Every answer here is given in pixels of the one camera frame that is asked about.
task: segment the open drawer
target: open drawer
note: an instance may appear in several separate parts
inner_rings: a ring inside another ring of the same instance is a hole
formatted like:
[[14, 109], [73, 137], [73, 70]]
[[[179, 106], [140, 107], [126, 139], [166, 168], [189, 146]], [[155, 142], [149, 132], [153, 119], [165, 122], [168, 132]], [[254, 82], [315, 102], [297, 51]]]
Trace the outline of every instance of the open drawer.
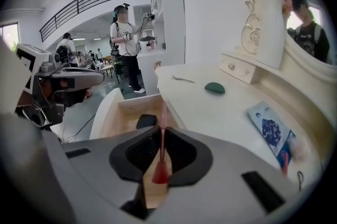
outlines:
[[[142, 114], [156, 115], [161, 122], [163, 99], [160, 94], [124, 100], [119, 88], [111, 91], [101, 102], [91, 130], [90, 139], [98, 139], [123, 134], [136, 130], [139, 117]], [[177, 127], [172, 114], [167, 110], [167, 125]], [[143, 177], [146, 206], [156, 208], [167, 194], [167, 185], [152, 183], [152, 176], [159, 160], [159, 153], [154, 158]], [[171, 160], [165, 152], [165, 160], [169, 174], [172, 174]]]

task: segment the wooden drawer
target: wooden drawer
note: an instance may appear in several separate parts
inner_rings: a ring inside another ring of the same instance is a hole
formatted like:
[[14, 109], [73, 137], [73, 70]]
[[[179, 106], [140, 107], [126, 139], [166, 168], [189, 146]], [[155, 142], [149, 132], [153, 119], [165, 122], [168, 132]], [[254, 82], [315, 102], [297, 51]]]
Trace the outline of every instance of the wooden drawer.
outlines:
[[255, 83], [259, 78], [259, 68], [240, 59], [221, 55], [220, 70], [247, 84]]
[[[142, 114], [156, 115], [161, 122], [163, 99], [160, 94], [124, 100], [119, 88], [111, 91], [101, 102], [94, 120], [90, 139], [120, 135], [136, 130], [139, 117]], [[177, 127], [172, 114], [167, 110], [167, 125]], [[159, 160], [159, 152], [143, 176], [143, 184], [148, 208], [158, 207], [166, 197], [167, 184], [152, 183], [152, 176]], [[165, 160], [169, 174], [172, 174], [171, 160], [165, 152]]]

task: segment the window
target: window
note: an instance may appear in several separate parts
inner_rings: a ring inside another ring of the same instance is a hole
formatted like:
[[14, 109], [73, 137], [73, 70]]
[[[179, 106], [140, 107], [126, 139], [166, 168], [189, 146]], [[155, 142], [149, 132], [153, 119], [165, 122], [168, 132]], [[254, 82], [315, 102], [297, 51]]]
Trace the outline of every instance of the window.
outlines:
[[145, 29], [145, 30], [143, 30], [143, 37], [146, 37], [146, 36], [154, 37], [153, 36], [153, 29]]
[[10, 49], [15, 49], [16, 44], [19, 43], [17, 23], [0, 26], [0, 35]]
[[[321, 12], [318, 8], [309, 7], [309, 10], [312, 12], [314, 16], [314, 21], [322, 26], [321, 22]], [[288, 21], [286, 22], [286, 28], [293, 28], [296, 29], [298, 26], [302, 24], [301, 20], [296, 16], [294, 12], [290, 13], [290, 17], [288, 18]]]

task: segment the black shirt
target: black shirt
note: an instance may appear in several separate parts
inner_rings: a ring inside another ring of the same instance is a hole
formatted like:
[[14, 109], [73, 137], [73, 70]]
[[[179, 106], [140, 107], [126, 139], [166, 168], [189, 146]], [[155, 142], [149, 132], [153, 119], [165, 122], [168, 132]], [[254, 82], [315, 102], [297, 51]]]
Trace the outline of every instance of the black shirt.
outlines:
[[320, 38], [317, 43], [315, 42], [316, 25], [317, 23], [313, 21], [308, 26], [301, 26], [299, 34], [295, 37], [295, 41], [307, 53], [326, 63], [330, 48], [329, 41], [326, 37], [325, 31], [321, 29]]

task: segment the white sneaker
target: white sneaker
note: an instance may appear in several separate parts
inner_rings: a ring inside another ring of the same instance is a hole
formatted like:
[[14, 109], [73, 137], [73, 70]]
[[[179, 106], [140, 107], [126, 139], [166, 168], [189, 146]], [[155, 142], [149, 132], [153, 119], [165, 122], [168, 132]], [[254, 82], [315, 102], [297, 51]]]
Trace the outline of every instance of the white sneaker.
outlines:
[[144, 88], [141, 88], [140, 90], [135, 90], [136, 93], [144, 93], [145, 92], [145, 89]]

